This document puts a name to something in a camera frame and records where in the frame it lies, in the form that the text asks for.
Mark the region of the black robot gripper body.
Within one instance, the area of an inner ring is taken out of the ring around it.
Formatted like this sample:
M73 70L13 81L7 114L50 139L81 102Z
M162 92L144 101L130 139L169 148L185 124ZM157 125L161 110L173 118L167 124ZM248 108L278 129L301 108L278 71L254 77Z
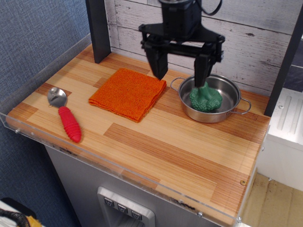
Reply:
M167 54L192 58L200 53L213 52L215 62L222 61L225 38L203 27L202 1L162 0L160 3L163 22L139 26L143 49L145 43L151 43Z

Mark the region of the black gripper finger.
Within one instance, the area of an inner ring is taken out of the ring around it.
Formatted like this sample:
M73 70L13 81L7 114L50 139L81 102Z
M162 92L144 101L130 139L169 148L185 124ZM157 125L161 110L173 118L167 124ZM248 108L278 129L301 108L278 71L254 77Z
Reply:
M145 43L144 49L154 76L163 79L168 71L168 54L161 47L151 43Z
M209 77L214 64L215 55L213 52L200 53L195 57L195 87L205 85L206 78Z

